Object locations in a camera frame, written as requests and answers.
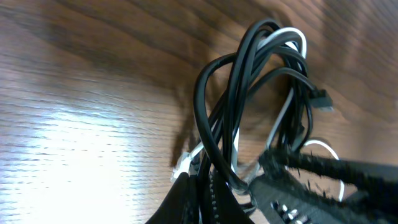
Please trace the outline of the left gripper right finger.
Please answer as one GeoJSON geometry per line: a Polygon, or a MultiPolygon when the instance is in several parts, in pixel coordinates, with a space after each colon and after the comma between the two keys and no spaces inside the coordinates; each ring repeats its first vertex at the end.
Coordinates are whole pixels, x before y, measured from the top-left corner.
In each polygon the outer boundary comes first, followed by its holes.
{"type": "Polygon", "coordinates": [[[205,184],[205,223],[254,223],[241,209],[226,182],[217,172],[212,172],[205,184]]]}

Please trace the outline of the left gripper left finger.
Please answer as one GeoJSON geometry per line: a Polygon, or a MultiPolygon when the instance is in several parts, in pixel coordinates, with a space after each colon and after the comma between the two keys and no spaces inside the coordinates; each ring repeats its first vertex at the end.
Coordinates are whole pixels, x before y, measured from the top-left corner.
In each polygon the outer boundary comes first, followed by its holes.
{"type": "Polygon", "coordinates": [[[196,175],[180,174],[146,224],[199,224],[196,175]]]}

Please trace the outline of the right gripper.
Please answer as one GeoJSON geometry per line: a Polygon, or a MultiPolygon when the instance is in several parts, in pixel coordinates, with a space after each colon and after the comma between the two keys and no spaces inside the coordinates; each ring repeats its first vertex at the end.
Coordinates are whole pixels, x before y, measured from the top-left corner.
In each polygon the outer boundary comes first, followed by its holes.
{"type": "MultiPolygon", "coordinates": [[[[397,167],[368,162],[328,159],[310,154],[271,149],[260,156],[261,165],[288,166],[338,179],[372,196],[397,198],[397,167]]],[[[397,223],[368,197],[339,202],[311,192],[302,184],[276,181],[264,175],[249,184],[255,206],[269,223],[397,223]]]]}

